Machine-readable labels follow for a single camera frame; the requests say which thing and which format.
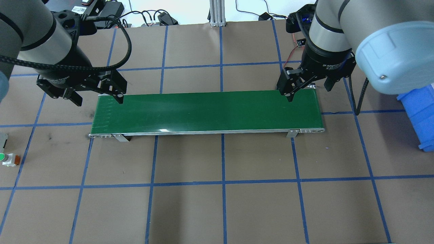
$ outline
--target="power adapter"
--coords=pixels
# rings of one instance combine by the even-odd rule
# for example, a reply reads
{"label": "power adapter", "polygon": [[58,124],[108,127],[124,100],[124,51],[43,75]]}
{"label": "power adapter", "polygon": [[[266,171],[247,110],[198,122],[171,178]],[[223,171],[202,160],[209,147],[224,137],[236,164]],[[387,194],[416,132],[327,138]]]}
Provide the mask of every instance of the power adapter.
{"label": "power adapter", "polygon": [[160,21],[161,26],[178,25],[178,21],[165,12],[158,16],[158,21]]}
{"label": "power adapter", "polygon": [[259,15],[258,20],[270,20],[273,17],[271,17],[271,15],[269,15],[267,12]]}

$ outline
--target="green conveyor belt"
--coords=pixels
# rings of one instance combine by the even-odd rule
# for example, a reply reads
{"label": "green conveyor belt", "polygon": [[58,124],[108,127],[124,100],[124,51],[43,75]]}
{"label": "green conveyor belt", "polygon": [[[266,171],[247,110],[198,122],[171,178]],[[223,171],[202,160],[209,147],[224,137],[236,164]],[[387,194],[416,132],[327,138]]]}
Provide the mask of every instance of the green conveyor belt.
{"label": "green conveyor belt", "polygon": [[315,89],[100,96],[92,135],[273,132],[323,128]]}

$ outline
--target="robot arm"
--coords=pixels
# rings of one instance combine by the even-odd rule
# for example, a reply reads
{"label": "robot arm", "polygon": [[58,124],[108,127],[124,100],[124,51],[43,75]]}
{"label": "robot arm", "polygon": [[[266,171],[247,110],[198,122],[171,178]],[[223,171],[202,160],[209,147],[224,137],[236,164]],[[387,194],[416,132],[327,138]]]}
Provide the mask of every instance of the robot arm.
{"label": "robot arm", "polygon": [[433,82],[433,1],[318,0],[290,14],[286,30],[302,31],[307,39],[300,67],[285,68],[277,84],[289,101],[315,80],[327,78],[331,90],[351,74],[355,61],[381,93]]}
{"label": "robot arm", "polygon": [[81,106],[77,91],[92,90],[122,103],[127,82],[116,68],[131,54],[131,41],[123,27],[128,52],[118,64],[92,67],[77,46],[78,37],[94,34],[93,22],[101,20],[113,21],[67,10],[51,13],[41,0],[0,0],[0,101],[15,64],[35,68],[40,74],[38,87],[54,99],[63,97]]}

